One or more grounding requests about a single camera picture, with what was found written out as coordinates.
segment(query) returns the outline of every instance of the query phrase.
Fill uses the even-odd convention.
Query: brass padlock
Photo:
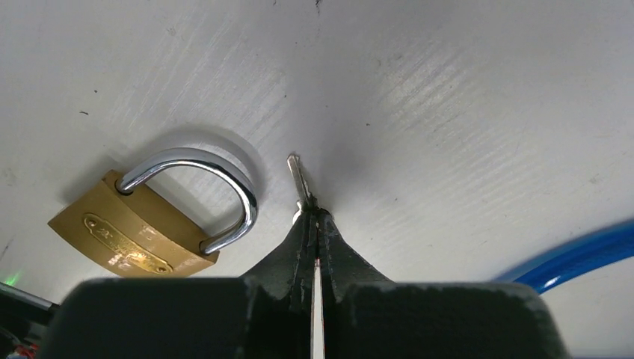
[[[209,171],[240,197],[241,219],[216,236],[207,236],[144,183],[176,166]],[[249,179],[234,165],[194,148],[156,153],[127,174],[109,171],[90,191],[50,222],[73,247],[124,277],[185,277],[212,266],[218,250],[254,226],[257,202]]]

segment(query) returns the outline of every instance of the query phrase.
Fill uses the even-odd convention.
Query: blue hose
[[[514,282],[524,283],[541,294],[589,271],[632,256],[634,221],[628,221],[554,248],[497,280],[515,277]]]

